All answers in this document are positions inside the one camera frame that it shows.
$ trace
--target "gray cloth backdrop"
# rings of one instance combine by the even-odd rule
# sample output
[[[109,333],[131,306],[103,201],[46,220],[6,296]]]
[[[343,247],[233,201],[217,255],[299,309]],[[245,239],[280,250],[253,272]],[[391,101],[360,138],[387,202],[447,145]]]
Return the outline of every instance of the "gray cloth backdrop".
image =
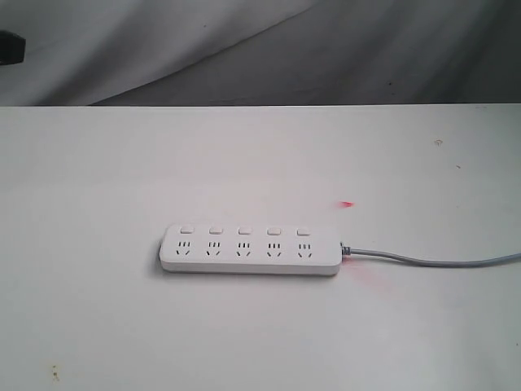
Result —
[[[521,102],[519,0],[0,0],[1,105]]]

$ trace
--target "red laser dot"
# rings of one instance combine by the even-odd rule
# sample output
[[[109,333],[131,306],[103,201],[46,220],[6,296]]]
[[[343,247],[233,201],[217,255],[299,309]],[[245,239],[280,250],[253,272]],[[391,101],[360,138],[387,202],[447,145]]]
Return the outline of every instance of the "red laser dot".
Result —
[[[354,202],[340,201],[339,208],[351,208],[354,204]]]

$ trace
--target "white table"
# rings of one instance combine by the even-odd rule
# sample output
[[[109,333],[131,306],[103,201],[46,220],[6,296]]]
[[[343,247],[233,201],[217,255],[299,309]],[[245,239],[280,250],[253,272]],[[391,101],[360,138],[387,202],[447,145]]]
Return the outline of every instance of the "white table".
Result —
[[[157,250],[217,221],[516,253],[521,105],[2,108],[0,184],[2,389],[519,390],[521,264],[171,275]]]

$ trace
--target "white power strip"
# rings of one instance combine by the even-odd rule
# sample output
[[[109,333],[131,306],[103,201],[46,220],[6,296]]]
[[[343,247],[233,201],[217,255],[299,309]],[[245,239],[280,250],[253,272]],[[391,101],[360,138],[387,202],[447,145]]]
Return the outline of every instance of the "white power strip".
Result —
[[[160,260],[174,272],[335,275],[342,248],[327,227],[175,224]]]

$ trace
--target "gray cable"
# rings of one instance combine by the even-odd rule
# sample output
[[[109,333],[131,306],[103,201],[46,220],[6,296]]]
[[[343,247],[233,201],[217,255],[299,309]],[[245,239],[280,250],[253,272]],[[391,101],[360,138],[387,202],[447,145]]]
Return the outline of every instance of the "gray cable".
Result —
[[[521,261],[521,253],[507,255],[505,257],[483,259],[481,261],[427,261],[424,259],[416,259],[403,257],[401,255],[383,253],[381,251],[360,250],[358,248],[342,247],[343,255],[365,255],[367,257],[378,257],[393,259],[395,261],[403,262],[412,266],[425,267],[448,267],[448,268],[466,268],[466,267],[487,267],[499,266],[507,263],[514,263]]]

